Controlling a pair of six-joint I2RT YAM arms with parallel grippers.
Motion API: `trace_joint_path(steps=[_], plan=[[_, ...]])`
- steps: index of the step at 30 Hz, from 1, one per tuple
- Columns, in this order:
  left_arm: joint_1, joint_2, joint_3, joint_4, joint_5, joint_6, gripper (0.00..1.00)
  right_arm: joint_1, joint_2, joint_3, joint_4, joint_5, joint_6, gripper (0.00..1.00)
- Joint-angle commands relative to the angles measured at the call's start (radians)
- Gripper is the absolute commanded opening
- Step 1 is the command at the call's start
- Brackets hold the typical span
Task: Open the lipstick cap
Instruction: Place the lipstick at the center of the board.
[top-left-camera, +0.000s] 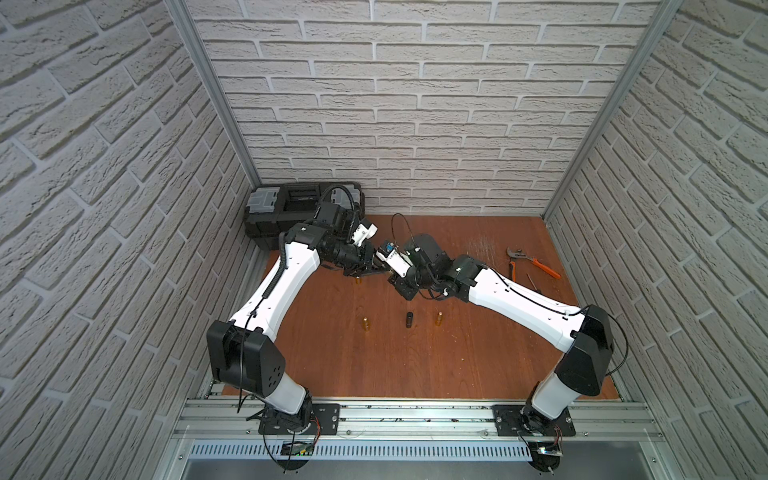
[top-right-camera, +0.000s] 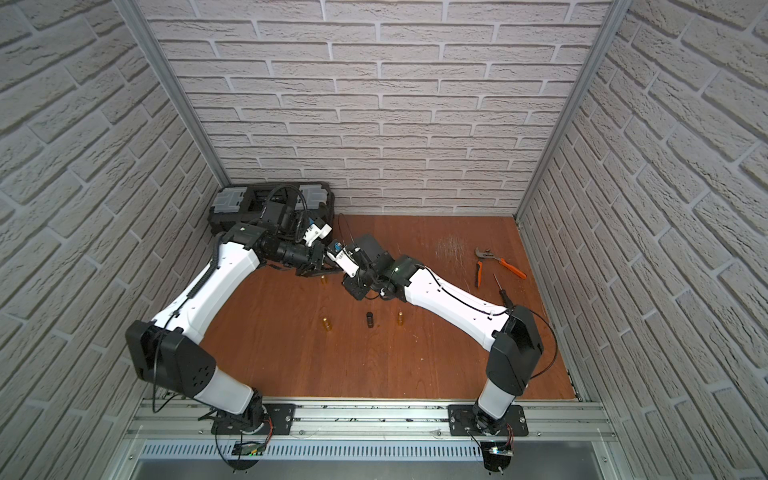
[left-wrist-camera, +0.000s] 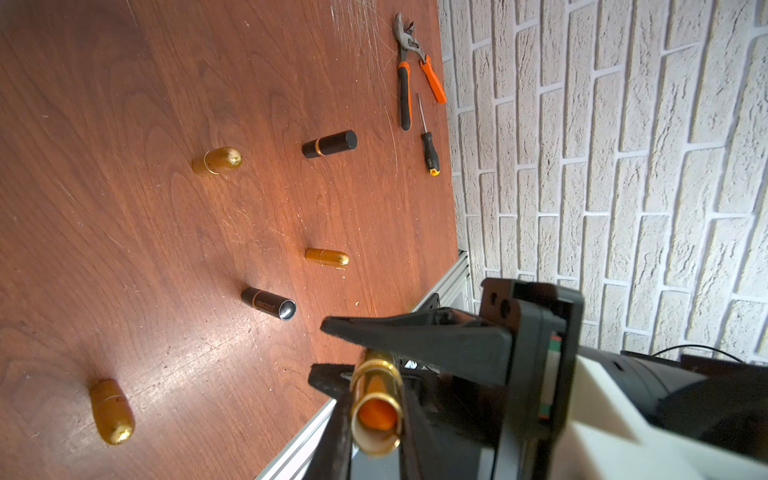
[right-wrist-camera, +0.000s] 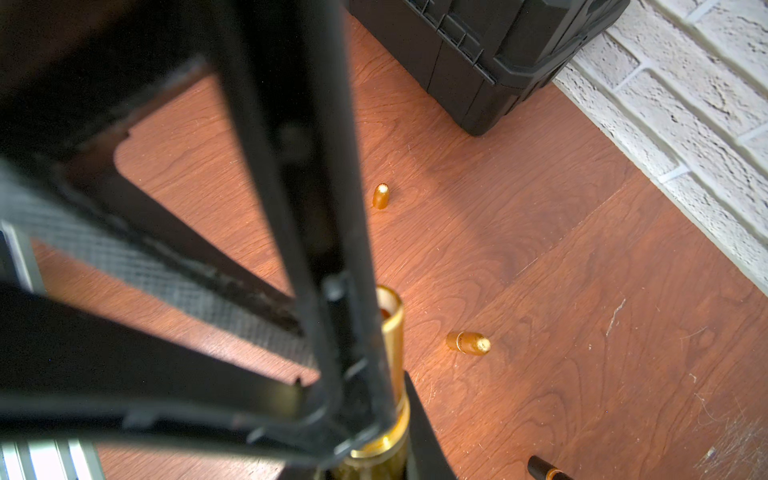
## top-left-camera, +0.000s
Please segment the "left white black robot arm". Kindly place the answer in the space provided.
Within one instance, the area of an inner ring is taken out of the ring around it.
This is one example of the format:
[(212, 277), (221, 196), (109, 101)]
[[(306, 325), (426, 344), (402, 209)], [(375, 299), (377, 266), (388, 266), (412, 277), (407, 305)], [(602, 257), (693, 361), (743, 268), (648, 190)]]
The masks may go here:
[(206, 332), (213, 379), (265, 404), (263, 417), (292, 433), (314, 422), (308, 389), (286, 373), (275, 344), (281, 323), (304, 283), (322, 263), (345, 276), (378, 273), (374, 223), (357, 208), (322, 202), (314, 216), (278, 236), (279, 257), (249, 300), (226, 322)]

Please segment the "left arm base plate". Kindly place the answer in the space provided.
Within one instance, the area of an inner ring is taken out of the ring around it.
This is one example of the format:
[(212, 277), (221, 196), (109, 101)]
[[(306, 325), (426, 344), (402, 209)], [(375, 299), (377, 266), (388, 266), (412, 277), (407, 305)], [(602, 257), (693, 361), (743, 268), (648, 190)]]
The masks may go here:
[(311, 407), (302, 407), (297, 414), (288, 414), (272, 407), (265, 407), (259, 425), (259, 433), (265, 436), (275, 435), (330, 435), (337, 433), (340, 405), (337, 403), (317, 403)]

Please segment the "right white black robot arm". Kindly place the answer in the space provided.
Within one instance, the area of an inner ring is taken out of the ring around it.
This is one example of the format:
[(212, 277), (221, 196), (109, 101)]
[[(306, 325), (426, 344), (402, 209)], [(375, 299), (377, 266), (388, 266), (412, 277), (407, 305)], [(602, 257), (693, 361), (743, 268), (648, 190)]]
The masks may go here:
[(561, 433), (557, 422), (569, 405), (580, 396), (601, 392), (614, 353), (611, 317), (604, 309), (552, 300), (468, 255), (452, 259), (428, 234), (417, 235), (404, 248), (386, 242), (376, 257), (392, 271), (390, 283), (405, 299), (426, 290), (432, 300), (457, 298), (490, 309), (563, 353), (520, 410), (524, 431), (538, 436)]

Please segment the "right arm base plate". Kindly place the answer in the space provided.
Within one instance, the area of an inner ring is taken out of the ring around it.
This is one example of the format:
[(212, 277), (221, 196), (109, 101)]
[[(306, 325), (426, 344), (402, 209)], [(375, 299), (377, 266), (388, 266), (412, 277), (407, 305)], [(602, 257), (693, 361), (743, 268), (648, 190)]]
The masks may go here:
[(568, 408), (550, 419), (527, 404), (498, 404), (491, 407), (500, 437), (574, 437), (576, 430)]

